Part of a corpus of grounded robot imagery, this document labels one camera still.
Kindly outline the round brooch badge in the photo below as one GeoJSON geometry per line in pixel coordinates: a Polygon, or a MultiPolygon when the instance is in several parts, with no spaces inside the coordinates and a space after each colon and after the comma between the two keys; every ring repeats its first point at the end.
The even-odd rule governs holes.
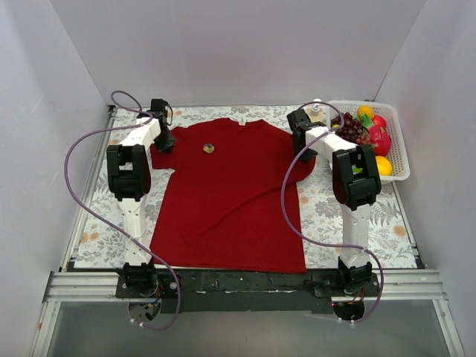
{"type": "Polygon", "coordinates": [[[211,154],[214,151],[214,145],[213,144],[205,144],[203,146],[203,151],[207,154],[211,154]]]}

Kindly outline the red t-shirt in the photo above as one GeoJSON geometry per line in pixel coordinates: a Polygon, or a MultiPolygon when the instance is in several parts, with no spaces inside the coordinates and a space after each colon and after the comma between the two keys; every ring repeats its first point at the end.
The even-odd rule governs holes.
{"type": "Polygon", "coordinates": [[[292,138],[264,120],[241,125],[220,118],[172,131],[169,154],[152,149],[155,171],[170,169],[151,251],[172,266],[302,273],[297,184],[315,162],[298,161],[286,185],[286,223],[280,203],[295,158],[292,138]],[[203,151],[213,144],[214,151],[203,151]]]}

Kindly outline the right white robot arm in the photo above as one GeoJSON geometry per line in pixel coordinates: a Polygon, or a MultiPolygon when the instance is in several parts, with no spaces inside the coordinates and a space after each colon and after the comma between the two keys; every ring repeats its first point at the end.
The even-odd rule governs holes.
{"type": "Polygon", "coordinates": [[[335,128],[311,122],[302,106],[289,113],[287,121],[292,131],[295,158],[286,171],[280,191],[284,219],[294,232],[298,231],[287,216],[285,199],[287,181],[294,166],[299,160],[322,155],[332,165],[332,191],[342,212],[342,243],[320,243],[303,234],[298,236],[316,245],[340,248],[337,288],[344,295],[356,294],[364,283],[370,282],[371,260],[376,258],[368,248],[369,221],[382,183],[373,148],[369,144],[356,145],[345,141],[335,134],[335,128]]]}

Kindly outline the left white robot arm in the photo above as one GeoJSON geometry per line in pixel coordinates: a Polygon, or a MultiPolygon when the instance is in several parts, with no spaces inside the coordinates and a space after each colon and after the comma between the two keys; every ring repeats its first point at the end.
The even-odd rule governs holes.
{"type": "Polygon", "coordinates": [[[106,150],[109,190],[118,201],[124,230],[131,236],[119,274],[126,287],[144,298],[153,296],[158,288],[153,258],[147,252],[152,240],[147,235],[146,222],[146,200],[152,186],[147,153],[151,148],[166,154],[172,152],[175,144],[169,129],[172,117],[173,110],[167,101],[152,99],[150,109],[138,113],[139,127],[106,150]]]}

